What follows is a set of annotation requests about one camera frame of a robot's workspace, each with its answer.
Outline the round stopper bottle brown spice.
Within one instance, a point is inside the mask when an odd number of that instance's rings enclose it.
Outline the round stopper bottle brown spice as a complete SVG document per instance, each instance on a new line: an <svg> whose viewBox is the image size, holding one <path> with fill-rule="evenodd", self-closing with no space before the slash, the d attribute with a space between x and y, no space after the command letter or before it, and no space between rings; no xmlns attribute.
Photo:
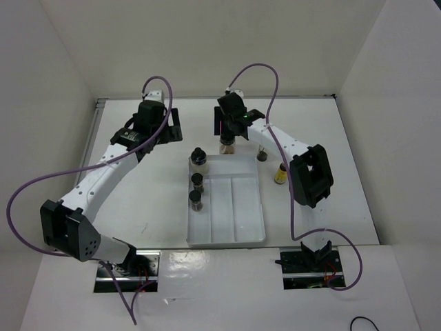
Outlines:
<svg viewBox="0 0 441 331"><path fill-rule="evenodd" d="M235 137L220 137L219 154L235 153Z"/></svg>

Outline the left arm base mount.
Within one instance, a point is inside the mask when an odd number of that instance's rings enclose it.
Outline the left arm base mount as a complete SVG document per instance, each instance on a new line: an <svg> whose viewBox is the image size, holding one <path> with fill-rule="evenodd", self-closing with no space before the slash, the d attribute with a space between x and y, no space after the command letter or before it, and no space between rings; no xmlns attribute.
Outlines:
<svg viewBox="0 0 441 331"><path fill-rule="evenodd" d="M106 267L99 264L96 270L94 293L116 293L114 277L122 293L157 292L158 274L161 252L159 250L139 250L141 263L130 273L106 263Z"/></svg>

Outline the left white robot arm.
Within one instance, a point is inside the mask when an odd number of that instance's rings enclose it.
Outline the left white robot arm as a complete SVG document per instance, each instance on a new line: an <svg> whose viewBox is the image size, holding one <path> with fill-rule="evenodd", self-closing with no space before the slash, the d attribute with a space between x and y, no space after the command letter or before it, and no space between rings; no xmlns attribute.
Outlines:
<svg viewBox="0 0 441 331"><path fill-rule="evenodd" d="M41 206L46 245L81 262L105 261L124 276L142 264L144 259L133 245L100 234L93 222L115 187L156 145L182 141L178 110L170 110L172 125L167 114L162 93L149 93L111 138L98 168L58 201L47 200Z"/></svg>

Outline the round stopper bottle white powder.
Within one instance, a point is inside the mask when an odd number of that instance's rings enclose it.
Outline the round stopper bottle white powder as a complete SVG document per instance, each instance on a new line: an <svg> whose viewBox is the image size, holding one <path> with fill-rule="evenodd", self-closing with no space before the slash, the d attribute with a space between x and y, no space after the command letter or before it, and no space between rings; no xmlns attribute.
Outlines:
<svg viewBox="0 0 441 331"><path fill-rule="evenodd" d="M206 175L209 171L209 165L207 163L207 154L200 148L196 147L190 155L190 168L193 173L200 173Z"/></svg>

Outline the dark spice jar black lid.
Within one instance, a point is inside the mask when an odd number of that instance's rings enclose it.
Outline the dark spice jar black lid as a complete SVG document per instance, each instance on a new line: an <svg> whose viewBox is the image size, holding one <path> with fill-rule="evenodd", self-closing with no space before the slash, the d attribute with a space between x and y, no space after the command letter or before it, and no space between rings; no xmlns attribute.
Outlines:
<svg viewBox="0 0 441 331"><path fill-rule="evenodd" d="M202 194L198 190L192 190L189 193L189 202L193 211L199 212L203 209Z"/></svg>

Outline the black cap spice jar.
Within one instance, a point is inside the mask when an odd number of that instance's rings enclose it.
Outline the black cap spice jar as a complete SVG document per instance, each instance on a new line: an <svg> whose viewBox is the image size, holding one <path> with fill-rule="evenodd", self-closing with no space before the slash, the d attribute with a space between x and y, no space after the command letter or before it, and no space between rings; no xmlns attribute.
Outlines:
<svg viewBox="0 0 441 331"><path fill-rule="evenodd" d="M191 182L193 185L194 190L197 190L198 192L200 192L201 194L204 193L204 186L203 186L203 175L199 172L194 173L191 176Z"/></svg>

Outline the tall gold band grinder bottle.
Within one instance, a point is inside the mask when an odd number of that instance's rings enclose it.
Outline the tall gold band grinder bottle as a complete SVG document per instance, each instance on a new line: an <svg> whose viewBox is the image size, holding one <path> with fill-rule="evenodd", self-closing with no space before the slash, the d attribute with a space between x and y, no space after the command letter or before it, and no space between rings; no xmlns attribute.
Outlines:
<svg viewBox="0 0 441 331"><path fill-rule="evenodd" d="M258 148L258 154L256 156L256 158L260 161L260 162L265 162L268 158L268 154L267 151L264 147L259 146Z"/></svg>

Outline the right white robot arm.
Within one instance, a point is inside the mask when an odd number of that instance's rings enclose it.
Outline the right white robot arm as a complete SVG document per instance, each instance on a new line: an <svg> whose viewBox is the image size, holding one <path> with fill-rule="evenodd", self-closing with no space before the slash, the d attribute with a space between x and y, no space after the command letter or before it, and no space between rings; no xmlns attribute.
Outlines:
<svg viewBox="0 0 441 331"><path fill-rule="evenodd" d="M235 92L226 92L217 102L214 134L243 137L281 157L290 194L291 239L300 241L313 234L315 230L295 236L295 205L313 210L329 197L334 178L326 150L320 144L309 146L289 136L269 122L268 114L247 109L243 98Z"/></svg>

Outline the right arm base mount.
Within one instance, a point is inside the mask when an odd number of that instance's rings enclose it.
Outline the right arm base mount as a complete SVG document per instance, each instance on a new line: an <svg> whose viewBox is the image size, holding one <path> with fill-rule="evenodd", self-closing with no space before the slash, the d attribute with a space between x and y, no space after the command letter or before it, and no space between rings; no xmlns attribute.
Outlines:
<svg viewBox="0 0 441 331"><path fill-rule="evenodd" d="M331 241L317 251L303 243L299 250L283 250L275 264L281 267L285 290L346 286L340 255Z"/></svg>

